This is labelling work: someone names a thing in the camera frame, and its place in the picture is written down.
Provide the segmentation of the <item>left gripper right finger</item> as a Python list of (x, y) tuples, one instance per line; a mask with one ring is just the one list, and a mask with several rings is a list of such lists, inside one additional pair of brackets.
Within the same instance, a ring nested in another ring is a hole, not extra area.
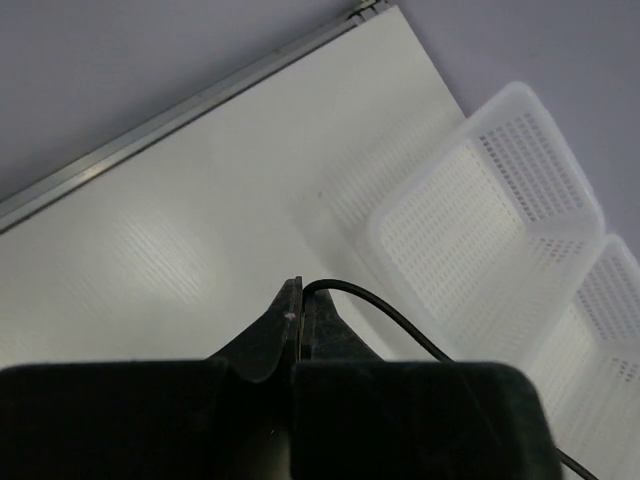
[(301, 360), (381, 360), (340, 317), (328, 290), (304, 293)]

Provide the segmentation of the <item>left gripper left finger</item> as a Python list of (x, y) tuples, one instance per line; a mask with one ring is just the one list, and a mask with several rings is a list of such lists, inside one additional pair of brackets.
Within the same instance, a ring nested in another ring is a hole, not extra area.
[(261, 384), (300, 358), (303, 317), (301, 277), (287, 279), (267, 310), (210, 356), (226, 360), (245, 381)]

